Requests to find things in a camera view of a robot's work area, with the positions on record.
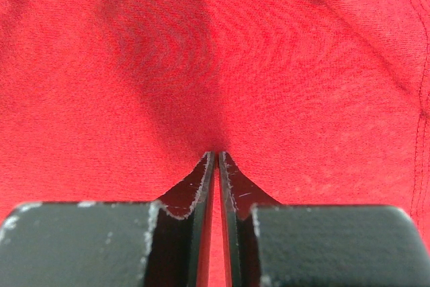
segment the red cloth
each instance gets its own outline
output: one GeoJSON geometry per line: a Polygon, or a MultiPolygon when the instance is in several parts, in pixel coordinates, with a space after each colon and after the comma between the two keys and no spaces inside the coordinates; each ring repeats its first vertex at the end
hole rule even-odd
{"type": "MultiPolygon", "coordinates": [[[[150,200],[226,149],[280,202],[400,206],[428,245],[429,8],[0,0],[0,217],[150,200]]],[[[211,286],[220,235],[216,199],[211,286]]]]}

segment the red background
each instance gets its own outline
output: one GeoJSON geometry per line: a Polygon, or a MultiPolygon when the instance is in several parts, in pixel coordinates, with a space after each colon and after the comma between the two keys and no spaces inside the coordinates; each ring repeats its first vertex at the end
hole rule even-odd
{"type": "Polygon", "coordinates": [[[151,200],[225,149],[280,202],[400,206],[428,245],[429,8],[0,0],[0,218],[24,201],[151,200]]]}

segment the red fabric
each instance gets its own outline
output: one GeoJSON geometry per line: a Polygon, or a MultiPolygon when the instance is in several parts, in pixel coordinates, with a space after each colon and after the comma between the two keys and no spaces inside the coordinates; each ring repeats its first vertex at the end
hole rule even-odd
{"type": "MultiPolygon", "coordinates": [[[[0,0],[0,217],[150,200],[226,149],[280,202],[400,206],[428,245],[429,8],[0,0]]],[[[211,286],[220,235],[216,199],[211,286]]]]}

